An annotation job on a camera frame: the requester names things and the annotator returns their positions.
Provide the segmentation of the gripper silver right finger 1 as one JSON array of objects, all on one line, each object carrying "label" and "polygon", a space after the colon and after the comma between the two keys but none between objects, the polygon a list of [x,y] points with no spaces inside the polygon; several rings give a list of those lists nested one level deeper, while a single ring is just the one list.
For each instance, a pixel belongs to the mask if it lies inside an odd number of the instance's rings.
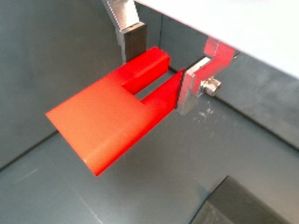
[{"label": "gripper silver right finger 1", "polygon": [[221,88],[216,75],[225,70],[236,57],[237,50],[213,37],[207,38],[205,56],[183,71],[177,111],[186,115],[197,106],[199,96],[214,96]]}]

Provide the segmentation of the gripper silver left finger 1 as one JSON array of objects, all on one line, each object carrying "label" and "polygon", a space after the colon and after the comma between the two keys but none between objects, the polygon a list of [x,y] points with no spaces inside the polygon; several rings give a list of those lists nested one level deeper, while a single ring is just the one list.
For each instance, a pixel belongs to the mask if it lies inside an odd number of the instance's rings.
[{"label": "gripper silver left finger 1", "polygon": [[117,28],[123,63],[146,52],[147,25],[141,21],[134,0],[102,0]]}]

